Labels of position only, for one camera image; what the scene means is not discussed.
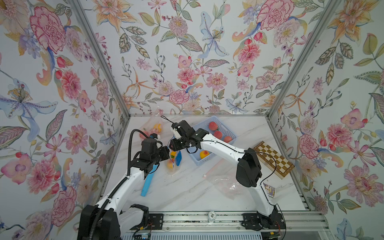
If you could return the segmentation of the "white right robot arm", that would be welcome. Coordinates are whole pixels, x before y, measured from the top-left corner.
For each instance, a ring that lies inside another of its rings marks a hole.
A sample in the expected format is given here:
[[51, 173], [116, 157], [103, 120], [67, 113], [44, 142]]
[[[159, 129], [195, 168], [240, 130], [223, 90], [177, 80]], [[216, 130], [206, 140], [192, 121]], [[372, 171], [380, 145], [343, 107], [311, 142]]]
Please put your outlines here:
[[234, 147], [204, 129], [194, 130], [184, 120], [172, 123], [172, 131], [174, 138], [169, 145], [172, 151], [195, 147], [227, 160], [236, 167], [237, 182], [249, 189], [260, 218], [271, 223], [277, 221], [279, 211], [265, 192], [261, 181], [262, 166], [254, 149]]

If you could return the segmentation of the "clear blue-zipper zip bag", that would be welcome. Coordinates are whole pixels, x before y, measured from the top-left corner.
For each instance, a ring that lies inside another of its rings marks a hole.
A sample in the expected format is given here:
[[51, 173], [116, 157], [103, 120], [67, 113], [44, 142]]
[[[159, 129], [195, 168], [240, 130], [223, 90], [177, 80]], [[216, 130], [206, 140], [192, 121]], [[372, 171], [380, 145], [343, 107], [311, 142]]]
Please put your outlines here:
[[[167, 167], [168, 161], [172, 161], [174, 163], [175, 167], [174, 167], [173, 170], [170, 170]], [[172, 151], [172, 150], [170, 150], [169, 159], [166, 161], [167, 171], [168, 171], [168, 173], [170, 175], [174, 175], [179, 170], [180, 165], [181, 165], [181, 161], [182, 161], [182, 153], [181, 153], [181, 151]]]

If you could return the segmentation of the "red peach with green stem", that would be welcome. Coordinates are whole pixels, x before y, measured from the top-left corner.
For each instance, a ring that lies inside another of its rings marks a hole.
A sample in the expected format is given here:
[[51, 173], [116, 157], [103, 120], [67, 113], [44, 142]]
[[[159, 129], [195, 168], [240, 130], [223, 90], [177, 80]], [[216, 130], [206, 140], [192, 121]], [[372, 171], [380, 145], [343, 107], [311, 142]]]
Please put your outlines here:
[[223, 138], [223, 133], [221, 131], [215, 131], [214, 132], [214, 137], [217, 139], [221, 140]]

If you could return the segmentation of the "clear pink bag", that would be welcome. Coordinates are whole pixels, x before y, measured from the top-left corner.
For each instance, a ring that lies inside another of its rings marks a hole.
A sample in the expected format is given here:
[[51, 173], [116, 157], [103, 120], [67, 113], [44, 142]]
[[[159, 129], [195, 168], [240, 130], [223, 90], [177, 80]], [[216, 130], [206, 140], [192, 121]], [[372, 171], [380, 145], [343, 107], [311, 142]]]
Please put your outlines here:
[[247, 194], [247, 188], [236, 180], [236, 166], [225, 159], [218, 161], [205, 173], [204, 179], [228, 199], [234, 200]]

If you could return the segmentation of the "pink peach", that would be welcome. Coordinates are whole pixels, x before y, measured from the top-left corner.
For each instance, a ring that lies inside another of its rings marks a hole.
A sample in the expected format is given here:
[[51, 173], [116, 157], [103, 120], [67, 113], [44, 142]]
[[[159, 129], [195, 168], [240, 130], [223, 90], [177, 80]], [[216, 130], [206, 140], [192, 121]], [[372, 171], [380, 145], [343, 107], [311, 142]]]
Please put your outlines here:
[[209, 130], [211, 131], [217, 131], [218, 130], [218, 124], [216, 122], [210, 122], [209, 123]]

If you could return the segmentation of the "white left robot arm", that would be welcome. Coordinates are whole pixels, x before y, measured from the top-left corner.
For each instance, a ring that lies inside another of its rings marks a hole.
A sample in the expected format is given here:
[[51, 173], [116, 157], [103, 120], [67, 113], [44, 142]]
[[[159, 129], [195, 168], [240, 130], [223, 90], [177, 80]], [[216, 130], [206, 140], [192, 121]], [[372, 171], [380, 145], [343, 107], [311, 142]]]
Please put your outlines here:
[[126, 176], [97, 204], [87, 205], [82, 210], [78, 240], [120, 240], [132, 228], [147, 227], [147, 207], [134, 204], [125, 212], [123, 207], [153, 167], [170, 158], [170, 150], [153, 138], [143, 140], [141, 146], [135, 158], [128, 161]]

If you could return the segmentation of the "clear pink-zipper zip bag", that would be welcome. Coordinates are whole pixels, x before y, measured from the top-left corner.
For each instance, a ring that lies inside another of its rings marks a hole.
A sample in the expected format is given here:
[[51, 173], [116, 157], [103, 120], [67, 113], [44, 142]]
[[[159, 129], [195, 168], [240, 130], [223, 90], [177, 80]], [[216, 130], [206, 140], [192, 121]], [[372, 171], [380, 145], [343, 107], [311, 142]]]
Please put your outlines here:
[[[164, 122], [163, 118], [161, 117], [163, 111], [160, 110], [160, 108], [157, 108], [150, 116], [150, 119], [145, 122], [144, 125], [140, 128], [140, 130], [143, 131], [148, 131], [150, 133], [150, 136], [155, 136], [157, 139], [161, 139], [162, 133], [164, 132]], [[155, 124], [162, 124], [163, 125], [163, 130], [160, 134], [156, 134], [153, 130], [153, 127]]]

